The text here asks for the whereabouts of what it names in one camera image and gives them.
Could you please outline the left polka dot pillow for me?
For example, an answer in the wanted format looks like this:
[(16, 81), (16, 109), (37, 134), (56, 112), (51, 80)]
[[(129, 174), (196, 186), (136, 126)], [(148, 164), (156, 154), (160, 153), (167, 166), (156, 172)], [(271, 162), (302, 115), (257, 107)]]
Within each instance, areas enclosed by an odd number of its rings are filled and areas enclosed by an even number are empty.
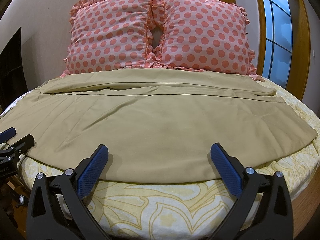
[(70, 11), (71, 42), (62, 76), (150, 68), (153, 0), (81, 0)]

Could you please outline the wooden framed window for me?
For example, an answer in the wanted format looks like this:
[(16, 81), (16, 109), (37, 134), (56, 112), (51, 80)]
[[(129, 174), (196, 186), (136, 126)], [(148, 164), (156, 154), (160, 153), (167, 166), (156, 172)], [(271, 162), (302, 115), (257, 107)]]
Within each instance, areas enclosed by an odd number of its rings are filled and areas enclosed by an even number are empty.
[(259, 75), (302, 100), (308, 81), (311, 37), (304, 0), (221, 0), (257, 6)]

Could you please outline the polka dot pillow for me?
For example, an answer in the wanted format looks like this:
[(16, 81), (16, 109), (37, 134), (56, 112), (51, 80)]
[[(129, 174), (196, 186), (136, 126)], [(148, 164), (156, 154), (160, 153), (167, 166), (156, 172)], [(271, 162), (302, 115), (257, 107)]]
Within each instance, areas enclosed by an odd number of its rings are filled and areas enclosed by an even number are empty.
[(252, 62), (243, 7), (219, 0), (152, 0), (152, 13), (162, 30), (153, 67), (263, 79)]
[(81, 0), (70, 11), (71, 42), (62, 76), (150, 68), (153, 0)]

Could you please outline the yellow patterned bed sheet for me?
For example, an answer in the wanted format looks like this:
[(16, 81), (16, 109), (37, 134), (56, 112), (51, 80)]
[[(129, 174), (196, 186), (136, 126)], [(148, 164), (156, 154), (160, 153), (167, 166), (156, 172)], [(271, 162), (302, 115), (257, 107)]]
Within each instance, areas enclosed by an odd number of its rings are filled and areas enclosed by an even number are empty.
[[(319, 204), (319, 139), (306, 148), (258, 167), (281, 171), (299, 234)], [(100, 181), (85, 200), (106, 232), (129, 238), (201, 239), (212, 233), (234, 203), (219, 179), (195, 184), (136, 185)]]

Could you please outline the right polka dot pillow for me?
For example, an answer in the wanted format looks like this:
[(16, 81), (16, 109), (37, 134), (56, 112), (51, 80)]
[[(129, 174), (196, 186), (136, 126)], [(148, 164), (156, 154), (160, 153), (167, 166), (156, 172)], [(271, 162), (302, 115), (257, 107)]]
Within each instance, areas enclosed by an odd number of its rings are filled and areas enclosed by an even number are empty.
[(162, 30), (153, 67), (263, 79), (252, 62), (243, 7), (219, 0), (152, 0), (152, 13)]

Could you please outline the khaki pants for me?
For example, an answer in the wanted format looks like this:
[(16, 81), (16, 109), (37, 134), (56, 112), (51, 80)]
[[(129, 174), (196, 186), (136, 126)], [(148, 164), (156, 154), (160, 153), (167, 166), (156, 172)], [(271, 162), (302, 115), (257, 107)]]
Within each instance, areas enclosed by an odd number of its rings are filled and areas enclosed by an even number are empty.
[(101, 144), (111, 162), (101, 179), (176, 184), (219, 177), (218, 142), (244, 166), (291, 155), (317, 137), (274, 88), (250, 77), (169, 69), (119, 69), (49, 80), (1, 117), (29, 157), (65, 170)]

